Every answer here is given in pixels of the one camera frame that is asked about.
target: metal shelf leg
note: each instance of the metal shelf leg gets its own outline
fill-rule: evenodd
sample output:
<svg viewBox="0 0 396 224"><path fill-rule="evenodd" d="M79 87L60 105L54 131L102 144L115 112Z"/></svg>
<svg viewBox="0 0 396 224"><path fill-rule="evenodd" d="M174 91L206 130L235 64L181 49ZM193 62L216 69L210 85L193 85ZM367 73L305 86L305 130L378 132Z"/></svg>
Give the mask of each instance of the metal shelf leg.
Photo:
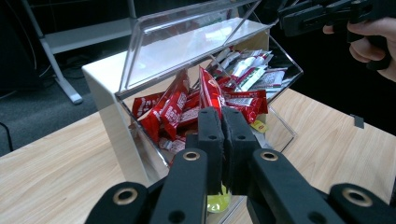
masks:
<svg viewBox="0 0 396 224"><path fill-rule="evenodd" d="M47 43L45 38L40 38L41 45L44 48L44 51L47 54L47 57L49 58L49 62L52 65L53 70L55 71L56 75L56 81L58 82L59 86L62 88L62 90L66 93L66 95L69 97L69 99L72 101L73 104L79 105L82 103L82 98L78 94L78 92L70 85L70 83L64 78L64 75L62 74L61 69L59 68L58 63L56 62L55 57L53 56L50 46Z"/></svg>

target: white shelf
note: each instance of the white shelf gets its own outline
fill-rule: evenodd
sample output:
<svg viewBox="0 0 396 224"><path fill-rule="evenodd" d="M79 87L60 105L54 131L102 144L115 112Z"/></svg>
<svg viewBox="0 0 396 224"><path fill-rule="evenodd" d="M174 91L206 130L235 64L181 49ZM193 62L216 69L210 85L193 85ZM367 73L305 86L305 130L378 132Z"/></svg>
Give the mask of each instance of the white shelf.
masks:
<svg viewBox="0 0 396 224"><path fill-rule="evenodd" d="M53 54L130 35L130 19L109 21L45 35Z"/></svg>

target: black cable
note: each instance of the black cable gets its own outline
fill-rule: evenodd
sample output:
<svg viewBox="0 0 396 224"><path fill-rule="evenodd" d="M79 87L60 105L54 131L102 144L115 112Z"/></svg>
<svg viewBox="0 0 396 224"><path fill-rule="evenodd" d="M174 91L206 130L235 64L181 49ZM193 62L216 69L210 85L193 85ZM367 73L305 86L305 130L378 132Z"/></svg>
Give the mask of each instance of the black cable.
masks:
<svg viewBox="0 0 396 224"><path fill-rule="evenodd" d="M14 151L14 147L12 146L12 141L11 141L11 134L9 133L9 129L8 129L7 125L2 123L2 122L0 122L0 125L3 126L6 129L9 150L10 151Z"/></svg>

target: metal bolt hole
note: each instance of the metal bolt hole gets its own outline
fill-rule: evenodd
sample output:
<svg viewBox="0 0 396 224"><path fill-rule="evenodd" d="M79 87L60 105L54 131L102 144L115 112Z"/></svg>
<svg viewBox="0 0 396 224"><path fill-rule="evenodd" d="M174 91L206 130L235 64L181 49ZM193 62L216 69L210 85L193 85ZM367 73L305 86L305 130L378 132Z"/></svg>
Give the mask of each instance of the metal bolt hole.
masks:
<svg viewBox="0 0 396 224"><path fill-rule="evenodd" d="M371 200L371 198L365 193L357 189L346 188L343 190L343 196L348 201L358 206L369 207L373 205L373 200Z"/></svg>
<svg viewBox="0 0 396 224"><path fill-rule="evenodd" d="M118 205L132 203L137 198L137 191L133 188L119 189L113 196L113 202Z"/></svg>
<svg viewBox="0 0 396 224"><path fill-rule="evenodd" d="M200 158L199 153L193 152L193 151L189 151L183 154L183 158L186 161L196 161Z"/></svg>
<svg viewBox="0 0 396 224"><path fill-rule="evenodd" d="M277 161L278 156L274 153L271 152L263 152L261 154L262 158L267 160L267 161Z"/></svg>

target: human hand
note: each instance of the human hand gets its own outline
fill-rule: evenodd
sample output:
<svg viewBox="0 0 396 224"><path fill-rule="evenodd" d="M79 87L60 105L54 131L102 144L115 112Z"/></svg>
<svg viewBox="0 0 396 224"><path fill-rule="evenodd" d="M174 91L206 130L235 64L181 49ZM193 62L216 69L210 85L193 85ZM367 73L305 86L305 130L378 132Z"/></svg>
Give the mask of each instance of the human hand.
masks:
<svg viewBox="0 0 396 224"><path fill-rule="evenodd" d="M347 29L358 35L382 35L387 39L391 61L388 68L377 72L383 77L396 82L396 19L383 18L377 21L349 23ZM327 35L333 34L332 26L324 26L323 33ZM373 46L366 37L352 42L349 51L354 59L362 63L380 61L386 55L383 49Z"/></svg>

